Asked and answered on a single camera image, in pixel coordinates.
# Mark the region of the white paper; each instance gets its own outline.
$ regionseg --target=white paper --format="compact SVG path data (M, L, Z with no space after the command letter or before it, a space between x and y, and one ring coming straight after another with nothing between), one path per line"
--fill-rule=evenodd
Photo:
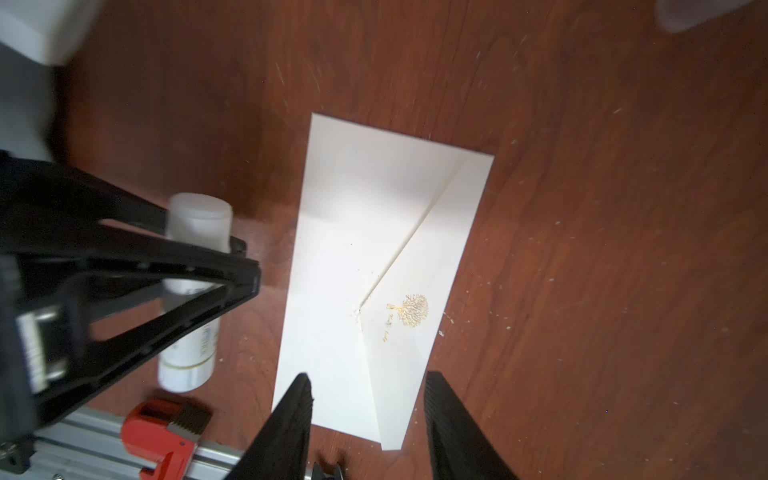
M315 425L401 447L492 161L313 115L273 408L307 372Z

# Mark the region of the red clamp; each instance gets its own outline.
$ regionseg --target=red clamp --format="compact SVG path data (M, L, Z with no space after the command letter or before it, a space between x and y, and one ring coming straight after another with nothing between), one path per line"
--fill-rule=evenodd
M141 480L183 480L210 413L189 404L148 400L125 419L120 438L131 455L157 463Z

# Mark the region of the wood grain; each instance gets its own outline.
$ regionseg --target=wood grain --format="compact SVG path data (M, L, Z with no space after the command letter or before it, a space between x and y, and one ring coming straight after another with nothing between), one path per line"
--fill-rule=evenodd
M762 478L768 2L674 36L652 3L111 2L65 75L69 161L223 198L263 264L192 393L207 437L270 412L315 111L495 155L429 368L522 478ZM384 453L314 428L310 460L429 478L423 423Z

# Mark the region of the white glue stick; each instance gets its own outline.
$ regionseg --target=white glue stick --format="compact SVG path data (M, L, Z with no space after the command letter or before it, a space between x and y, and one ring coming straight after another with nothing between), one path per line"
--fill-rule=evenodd
M165 237L220 252L230 252L232 207L214 197L176 194L170 199ZM163 280L164 308L176 308L214 284L197 280ZM219 320L203 325L163 350L157 381L168 392L183 393L203 385L214 373Z

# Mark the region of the tree emblem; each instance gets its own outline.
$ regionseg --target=tree emblem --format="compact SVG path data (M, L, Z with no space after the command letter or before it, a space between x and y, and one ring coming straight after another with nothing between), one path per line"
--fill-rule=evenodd
M400 322L412 328L426 320L429 313L429 305L427 304L426 297L423 295L406 295L402 306L394 306L391 303L387 303L386 308L387 310L395 310L400 318Z

